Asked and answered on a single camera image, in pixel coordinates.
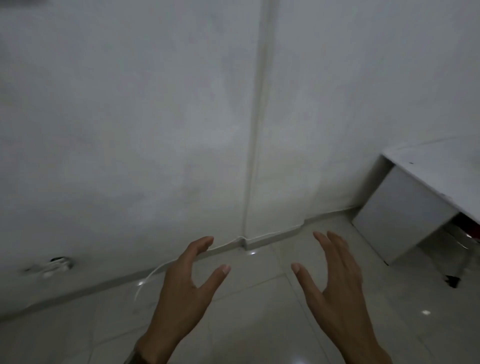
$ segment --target wire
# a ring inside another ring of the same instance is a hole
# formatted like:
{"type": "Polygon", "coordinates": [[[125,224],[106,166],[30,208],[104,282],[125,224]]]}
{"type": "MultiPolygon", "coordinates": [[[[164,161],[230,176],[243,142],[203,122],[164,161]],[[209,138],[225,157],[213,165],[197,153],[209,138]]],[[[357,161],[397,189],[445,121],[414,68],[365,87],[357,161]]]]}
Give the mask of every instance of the wire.
{"type": "MultiPolygon", "coordinates": [[[[232,241],[230,241],[230,242],[228,242],[228,243],[225,243],[225,244],[223,244],[223,245],[220,245],[220,246],[216,246],[216,247],[213,248],[211,251],[214,251],[214,250],[219,249],[219,248],[223,248],[224,246],[229,245],[229,244],[232,244],[232,243],[238,241],[239,239],[244,239],[246,242],[248,242],[248,241],[250,241],[250,240],[259,239],[259,238],[262,238],[262,237],[267,236],[267,235],[279,234],[279,233],[282,233],[282,232],[287,232],[287,231],[290,231],[290,230],[299,228],[299,227],[302,226],[302,225],[303,225],[303,224],[295,225],[295,226],[292,226],[291,228],[289,228],[289,229],[287,229],[287,230],[280,230],[280,231],[268,232],[267,234],[259,235],[259,236],[255,237],[255,238],[251,238],[251,239],[247,239],[247,238],[244,237],[244,236],[237,236],[237,237],[236,237],[235,239],[233,239],[232,241]]],[[[138,287],[138,289],[137,289],[137,292],[135,293],[135,297],[134,297],[134,299],[133,299],[133,302],[135,302],[135,301],[137,300],[138,294],[139,294],[140,291],[142,290],[143,286],[148,283],[148,280],[150,279],[150,277],[151,277],[152,275],[155,274],[155,272],[157,272],[160,268],[162,268],[162,267],[164,267],[164,266],[166,266],[166,265],[169,265],[169,264],[171,264],[171,263],[173,263],[173,262],[175,262],[175,261],[177,261],[177,260],[174,259],[174,260],[170,260],[169,262],[160,264],[158,267],[156,267],[154,270],[152,270],[152,271],[150,272],[150,274],[149,274],[148,276],[146,276],[145,279],[142,279],[142,280],[138,281],[137,285],[138,285],[139,287],[138,287]]]]}

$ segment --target white wall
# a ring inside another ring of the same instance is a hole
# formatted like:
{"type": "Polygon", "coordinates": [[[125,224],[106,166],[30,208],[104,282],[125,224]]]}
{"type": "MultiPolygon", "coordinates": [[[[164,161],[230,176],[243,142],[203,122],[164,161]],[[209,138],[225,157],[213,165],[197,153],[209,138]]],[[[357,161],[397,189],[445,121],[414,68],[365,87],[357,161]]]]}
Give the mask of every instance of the white wall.
{"type": "Polygon", "coordinates": [[[358,206],[387,146],[480,133],[480,3],[280,0],[253,235],[358,206]]]}
{"type": "Polygon", "coordinates": [[[0,9],[4,307],[240,235],[259,17],[255,0],[0,9]],[[52,289],[18,274],[59,255],[78,266],[52,289]]]}
{"type": "Polygon", "coordinates": [[[480,133],[477,1],[264,0],[273,20],[261,3],[0,8],[0,310],[155,266],[199,236],[220,245],[356,206],[384,147],[480,133]],[[274,35],[260,36],[271,59],[252,121],[261,18],[274,35]],[[18,274],[58,255],[79,264],[52,287],[18,274]]]}

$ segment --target desk leg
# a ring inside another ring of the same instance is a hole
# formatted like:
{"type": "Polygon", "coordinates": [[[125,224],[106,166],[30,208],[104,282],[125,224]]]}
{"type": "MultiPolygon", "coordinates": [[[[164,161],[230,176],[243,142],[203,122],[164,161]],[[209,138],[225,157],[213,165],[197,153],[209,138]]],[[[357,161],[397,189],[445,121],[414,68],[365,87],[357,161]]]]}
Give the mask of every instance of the desk leg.
{"type": "Polygon", "coordinates": [[[457,213],[456,208],[395,166],[353,219],[353,225],[390,264],[457,213]]]}

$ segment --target white desk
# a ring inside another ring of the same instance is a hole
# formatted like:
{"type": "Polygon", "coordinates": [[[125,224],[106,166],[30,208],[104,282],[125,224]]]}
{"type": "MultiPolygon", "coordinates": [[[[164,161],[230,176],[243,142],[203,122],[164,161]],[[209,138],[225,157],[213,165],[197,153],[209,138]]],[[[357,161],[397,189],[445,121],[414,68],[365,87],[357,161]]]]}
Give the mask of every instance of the white desk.
{"type": "Polygon", "coordinates": [[[353,225],[386,263],[458,212],[480,223],[480,136],[389,149],[383,155],[395,166],[353,225]]]}

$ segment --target person's right hand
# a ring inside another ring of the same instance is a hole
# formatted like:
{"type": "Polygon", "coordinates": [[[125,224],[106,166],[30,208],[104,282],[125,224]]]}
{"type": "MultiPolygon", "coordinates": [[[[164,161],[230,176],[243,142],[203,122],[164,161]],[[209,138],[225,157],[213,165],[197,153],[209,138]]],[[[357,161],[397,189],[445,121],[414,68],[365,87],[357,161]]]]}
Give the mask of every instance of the person's right hand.
{"type": "Polygon", "coordinates": [[[333,232],[328,238],[314,232],[328,265],[328,283],[323,292],[317,288],[307,269],[292,264],[310,308],[320,328],[340,350],[347,364],[392,363],[380,347],[362,292],[362,273],[348,249],[347,242],[333,232]]]}

